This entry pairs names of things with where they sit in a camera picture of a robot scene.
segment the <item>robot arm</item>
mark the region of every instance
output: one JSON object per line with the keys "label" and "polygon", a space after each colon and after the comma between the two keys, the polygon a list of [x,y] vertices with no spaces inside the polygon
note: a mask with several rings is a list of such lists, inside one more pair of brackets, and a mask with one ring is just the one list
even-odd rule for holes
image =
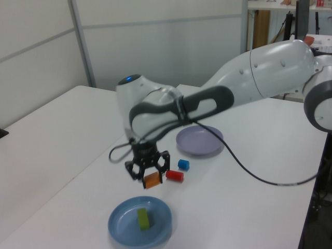
{"label": "robot arm", "polygon": [[191,120],[278,94],[297,92],[304,94],[309,121],[329,132],[332,130],[330,57],[314,57],[311,49],[299,40],[267,45],[229,61],[197,93],[187,97],[175,88],[136,75],[135,80],[117,86],[127,136],[155,142]]}

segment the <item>green block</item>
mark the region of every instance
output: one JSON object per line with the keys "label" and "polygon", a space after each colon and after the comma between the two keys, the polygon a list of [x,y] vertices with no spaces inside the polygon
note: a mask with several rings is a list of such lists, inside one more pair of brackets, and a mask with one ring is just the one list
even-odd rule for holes
{"label": "green block", "polygon": [[146,230],[150,228],[149,217],[147,217],[147,212],[145,208],[137,209],[137,216],[139,218],[139,224],[141,230]]}

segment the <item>table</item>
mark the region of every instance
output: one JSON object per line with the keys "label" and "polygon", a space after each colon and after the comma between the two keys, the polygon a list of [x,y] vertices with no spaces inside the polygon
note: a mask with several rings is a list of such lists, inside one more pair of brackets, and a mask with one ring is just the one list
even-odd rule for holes
{"label": "table", "polygon": [[[178,88],[185,94],[197,90]],[[311,126],[301,103],[265,99],[202,123],[220,129],[240,161],[266,180],[297,182],[318,170],[326,133]],[[126,142],[122,136],[0,248],[122,248],[108,234],[108,217],[122,201],[143,195],[160,198],[172,211],[172,236],[160,248],[297,248],[314,181],[294,187],[264,184],[226,149],[214,157],[184,155],[175,144],[181,129],[169,132],[158,148],[170,152],[172,170],[179,159],[190,161],[183,183],[165,180],[144,190],[123,165],[132,155],[118,164],[108,160],[109,150]]]}
{"label": "table", "polygon": [[[266,0],[248,1],[248,10],[295,10],[294,5],[282,5],[282,0],[267,2]],[[309,7],[310,12],[332,12],[331,8],[316,7],[316,3]]]}
{"label": "table", "polygon": [[76,87],[0,139],[0,242],[123,134],[116,94]]}

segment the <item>plate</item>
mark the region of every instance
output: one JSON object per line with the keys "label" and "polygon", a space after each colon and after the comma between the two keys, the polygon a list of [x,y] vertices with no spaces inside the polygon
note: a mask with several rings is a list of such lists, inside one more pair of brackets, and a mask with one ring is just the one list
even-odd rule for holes
{"label": "plate", "polygon": [[[150,228],[141,230],[137,209],[146,208]],[[118,205],[108,219],[108,231],[118,243],[136,249],[156,246],[172,232],[172,213],[158,198],[139,196]]]}
{"label": "plate", "polygon": [[[224,139],[223,134],[218,129],[207,127]],[[184,152],[200,156],[211,154],[219,149],[222,151],[225,147],[219,139],[201,126],[184,128],[177,134],[176,143]]]}

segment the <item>lavender plate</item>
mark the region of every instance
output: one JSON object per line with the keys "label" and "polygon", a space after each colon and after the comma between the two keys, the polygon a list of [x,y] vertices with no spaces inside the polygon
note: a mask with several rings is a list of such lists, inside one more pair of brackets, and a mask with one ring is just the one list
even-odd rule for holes
{"label": "lavender plate", "polygon": [[[223,134],[218,129],[207,127],[224,139]],[[221,152],[224,149],[224,144],[201,126],[184,128],[177,134],[176,143],[180,150],[197,156],[208,155],[217,150]]]}

